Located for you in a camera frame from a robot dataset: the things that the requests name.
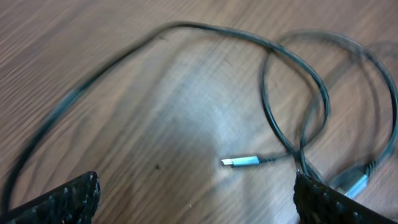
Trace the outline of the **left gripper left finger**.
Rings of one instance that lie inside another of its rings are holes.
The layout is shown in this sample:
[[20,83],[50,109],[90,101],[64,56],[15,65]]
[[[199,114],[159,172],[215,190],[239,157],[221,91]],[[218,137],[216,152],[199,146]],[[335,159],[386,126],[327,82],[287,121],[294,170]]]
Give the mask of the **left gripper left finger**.
[[92,224],[100,195],[97,173],[89,171],[1,215],[1,224]]

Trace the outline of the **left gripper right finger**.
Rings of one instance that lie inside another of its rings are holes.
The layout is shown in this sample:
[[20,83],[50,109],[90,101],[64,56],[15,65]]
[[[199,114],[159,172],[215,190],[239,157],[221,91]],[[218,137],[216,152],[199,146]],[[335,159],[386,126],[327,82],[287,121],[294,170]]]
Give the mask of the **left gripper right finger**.
[[293,201],[302,223],[396,224],[300,172],[296,173]]

